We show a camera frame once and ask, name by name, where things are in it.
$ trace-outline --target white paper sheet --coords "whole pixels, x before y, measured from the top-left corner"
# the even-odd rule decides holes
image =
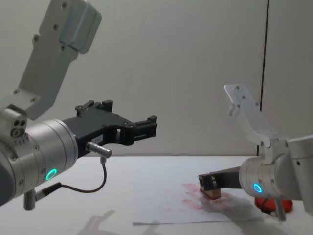
[[[244,221],[263,216],[242,189],[223,189],[217,200],[199,192],[199,174],[242,162],[234,165],[217,158],[162,158],[143,158],[137,166],[135,224]]]

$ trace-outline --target green led ring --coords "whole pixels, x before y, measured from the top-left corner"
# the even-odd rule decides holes
[[[51,180],[57,173],[58,173],[57,169],[52,169],[45,177],[45,180]]]

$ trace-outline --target gray wall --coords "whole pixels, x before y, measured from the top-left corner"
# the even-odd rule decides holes
[[[313,133],[313,2],[271,0],[263,112],[289,138]]]
[[[69,68],[55,106],[40,119],[112,99],[133,121],[158,115],[153,140],[110,146],[115,155],[254,155],[226,114],[223,85],[260,97],[266,0],[90,0],[102,13],[91,50]],[[0,98],[22,76],[48,0],[0,7]]]

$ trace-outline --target led light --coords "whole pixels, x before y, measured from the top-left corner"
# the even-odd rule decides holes
[[[261,193],[262,192],[262,188],[261,186],[259,186],[258,184],[254,184],[253,188],[256,192]]]
[[[45,180],[51,180],[57,173],[58,173],[57,169],[52,169],[45,177]]]

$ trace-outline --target table surface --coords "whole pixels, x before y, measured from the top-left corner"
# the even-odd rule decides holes
[[[2,235],[307,235],[313,229],[313,218],[304,212],[302,202],[294,202],[287,221],[274,218],[254,222],[209,222],[189,224],[133,225],[136,163],[149,158],[146,167],[168,158],[188,163],[214,161],[223,168],[240,165],[247,157],[112,157],[107,161],[108,180],[93,194],[82,194],[62,188],[24,211],[22,196],[0,208]],[[185,169],[177,169],[183,174]],[[61,182],[78,188],[96,188],[103,172],[98,157],[79,159],[76,165],[37,190]]]

